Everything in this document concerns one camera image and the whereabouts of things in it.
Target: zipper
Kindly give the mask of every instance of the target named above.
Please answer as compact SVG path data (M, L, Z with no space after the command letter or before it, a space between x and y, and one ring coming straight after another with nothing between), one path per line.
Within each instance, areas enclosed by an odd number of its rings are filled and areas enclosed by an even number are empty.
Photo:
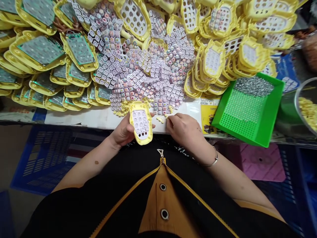
M167 171L176 178L185 188L187 188L192 195L194 195L236 238L239 236L225 223L224 220L187 184L184 180L182 180L174 171L172 171L166 164L164 164L167 168Z
M111 215L115 212L115 210L120 206L120 204L130 195L130 193L136 189L137 186L140 185L145 179L147 179L149 176L154 174L156 171L159 170L161 165L165 165L167 171L176 178L185 188L188 189L188 191L191 192L192 195L194 195L236 238L239 238L239 236L225 223L224 220L187 184L184 180L182 180L174 171L172 171L167 165L166 165L166 158L164 157L164 150L157 149L157 151L160 154L160 164L159 166L152 170L151 172L147 173L145 176L143 176L141 179L139 179L133 186L130 188L125 195L114 205L114 207L107 213L107 215L103 218L103 220L99 223L99 225L96 227L94 232L91 234L90 238L95 238L100 230L103 228L103 226L106 224L108 219L111 217Z
M165 164L165 158L163 155L163 150L162 149L158 149L158 152L161 155L160 158L160 164L156 169L153 169L151 172L147 173L146 175L144 175L142 178L140 178L133 186L132 188L130 188L125 195L113 206L113 208L107 213L107 215L102 219L102 221L99 223L99 225L96 227L96 229L93 231L93 233L90 235L89 238L95 238L98 233L100 232L100 230L103 228L103 226L106 224L106 222L109 220L109 218L112 216L112 214L115 212L115 210L120 206L120 204L130 195L130 193L136 189L137 186L140 185L140 183L142 183L145 179L147 179L149 176L151 176L152 174L154 174L156 171L159 170L159 168L161 167L162 164Z

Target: pink mat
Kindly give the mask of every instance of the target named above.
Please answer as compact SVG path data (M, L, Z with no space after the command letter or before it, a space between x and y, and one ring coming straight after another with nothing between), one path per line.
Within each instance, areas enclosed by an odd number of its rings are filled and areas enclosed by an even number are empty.
M240 153L242 164L237 166L240 169L242 166L242 171L248 178L274 182L285 180L280 151L276 144L271 143L269 148L242 144Z

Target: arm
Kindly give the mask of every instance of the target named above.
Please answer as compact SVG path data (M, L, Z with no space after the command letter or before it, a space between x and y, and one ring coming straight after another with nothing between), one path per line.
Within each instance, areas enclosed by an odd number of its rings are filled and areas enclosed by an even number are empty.
M211 165L216 158L216 151L204 138L200 125L189 115L177 113L169 116L167 131L180 145L188 150L201 165ZM218 162L206 167L223 191L236 202L244 201L261 206L284 221L273 204L261 190L233 163L218 153Z
M117 128L99 146L86 154L71 168L52 192L70 188L82 187L89 179L98 175L103 167L116 155L122 146L134 139L134 127L129 123L128 113Z

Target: silver bracelet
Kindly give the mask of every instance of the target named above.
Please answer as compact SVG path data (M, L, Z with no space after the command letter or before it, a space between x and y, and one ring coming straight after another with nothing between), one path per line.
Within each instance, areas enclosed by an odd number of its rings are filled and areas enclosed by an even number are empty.
M210 165L205 165L205 164L201 164L201 166L203 166L203 167L211 167L211 166L213 166L215 163L217 163L217 161L218 161L218 151L216 150L216 148L212 145L212 147L215 149L215 151L216 151L216 158L215 158L215 161L212 163L212 164L210 164Z

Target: green mesh tray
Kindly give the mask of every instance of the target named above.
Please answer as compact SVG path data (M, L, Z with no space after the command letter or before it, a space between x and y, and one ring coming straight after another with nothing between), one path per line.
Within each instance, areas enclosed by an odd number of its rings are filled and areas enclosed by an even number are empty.
M274 86L266 97L254 97L234 90L236 81L223 94L212 126L255 146L268 148L278 107L282 98L284 82L258 73Z

